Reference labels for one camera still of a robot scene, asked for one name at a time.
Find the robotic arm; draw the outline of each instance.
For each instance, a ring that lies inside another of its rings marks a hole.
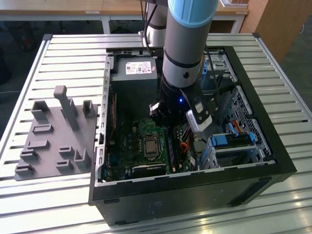
[[[150,105],[150,117],[161,126],[188,121],[193,132],[204,131],[211,123],[209,103],[196,82],[204,63],[204,47],[218,0],[168,0],[166,25],[164,10],[154,10],[151,27],[159,46],[157,30],[166,28],[159,103]]]

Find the black computer chassis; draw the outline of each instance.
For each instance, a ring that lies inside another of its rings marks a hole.
[[[108,225],[123,225],[246,204],[271,185],[284,181],[296,172],[233,47],[209,49],[222,49],[227,55],[276,163],[95,187],[94,155],[89,204],[97,207]]]

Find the white slatted table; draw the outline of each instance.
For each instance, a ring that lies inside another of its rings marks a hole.
[[[59,106],[56,85],[75,104],[101,103],[106,48],[139,47],[136,35],[62,35],[43,41],[0,142],[0,233],[305,233],[312,226],[312,114],[263,44],[250,34],[210,35],[236,50],[298,173],[251,203],[231,209],[109,227],[88,206],[90,174],[16,182],[14,169],[33,119],[34,100]]]

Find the cable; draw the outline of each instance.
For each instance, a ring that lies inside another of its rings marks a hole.
[[[158,5],[155,5],[155,7],[154,7],[154,9],[153,9],[153,11],[152,11],[152,13],[151,13],[151,16],[149,17],[149,19],[148,19],[148,21],[146,21],[146,19],[147,19],[147,11],[146,11],[146,16],[145,16],[145,29],[144,29],[144,38],[145,38],[145,43],[146,43],[146,48],[147,48],[147,51],[148,51],[148,53],[152,53],[151,52],[151,49],[150,49],[150,46],[149,46],[149,44],[148,44],[148,41],[147,41],[147,27],[148,27],[148,25],[150,24],[150,22],[151,22],[151,20],[152,20],[152,17],[153,17],[153,15],[154,15],[154,13],[155,13],[155,10],[156,10],[156,8],[157,8],[157,6]]]
[[[218,84],[218,80],[217,80],[216,77],[215,77],[215,70],[214,70],[213,61],[211,60],[211,56],[210,56],[210,54],[209,54],[208,47],[207,47],[206,44],[205,44],[205,50],[206,50],[206,53],[207,53],[207,56],[208,56],[208,59],[209,59],[209,64],[210,64],[210,67],[211,67],[211,72],[212,72],[213,78],[214,78],[214,83],[215,83],[215,88],[216,88],[216,93],[217,93],[216,100],[217,100],[218,97],[219,97],[219,95],[220,95],[219,84]]]
[[[299,35],[302,34],[303,31],[304,31],[304,24],[302,25],[302,30],[301,30],[301,32],[299,33]]]
[[[144,16],[143,16],[143,4],[142,4],[142,1],[140,1],[140,4],[141,4],[141,14],[142,14],[142,20],[144,22]]]
[[[0,94],[8,94],[8,93],[20,93],[21,91],[6,91],[6,92],[1,92]]]
[[[207,141],[206,141],[205,139],[203,139],[203,138],[198,138],[198,141],[202,141],[202,142],[204,142],[205,144],[207,144]]]

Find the blue latch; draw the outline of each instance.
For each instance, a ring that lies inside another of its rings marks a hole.
[[[211,143],[213,144],[213,146],[216,146],[216,140],[214,136],[211,138]]]
[[[253,133],[249,133],[249,137],[250,137],[250,140],[252,141],[252,143],[254,144],[255,143],[254,134]]]
[[[230,130],[232,131],[232,133],[234,133],[234,134],[235,134],[235,136],[237,136],[237,137],[238,137],[238,132],[237,132],[237,131],[235,131],[235,129],[234,129],[234,127],[233,127],[233,125],[232,125],[231,123],[228,123],[228,125],[229,125]]]

